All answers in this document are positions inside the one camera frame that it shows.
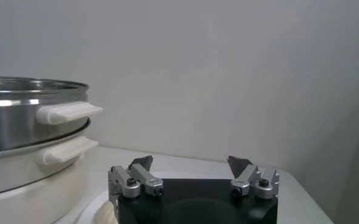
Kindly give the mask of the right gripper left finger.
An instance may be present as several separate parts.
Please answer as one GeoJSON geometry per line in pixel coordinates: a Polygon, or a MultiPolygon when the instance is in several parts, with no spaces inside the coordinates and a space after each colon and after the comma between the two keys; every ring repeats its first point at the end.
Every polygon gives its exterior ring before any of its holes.
{"type": "Polygon", "coordinates": [[[135,158],[125,169],[113,166],[108,171],[108,199],[118,209],[119,198],[136,199],[144,193],[153,197],[164,196],[163,180],[150,173],[152,155],[135,158]]]}

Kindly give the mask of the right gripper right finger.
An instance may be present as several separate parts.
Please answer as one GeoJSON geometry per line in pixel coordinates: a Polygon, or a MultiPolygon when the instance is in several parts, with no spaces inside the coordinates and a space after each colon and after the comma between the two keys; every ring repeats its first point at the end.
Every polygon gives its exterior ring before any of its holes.
{"type": "Polygon", "coordinates": [[[233,198],[249,194],[262,200],[278,197],[280,175],[275,167],[259,168],[248,159],[235,156],[228,156],[227,162],[234,176],[230,181],[233,198]]]}

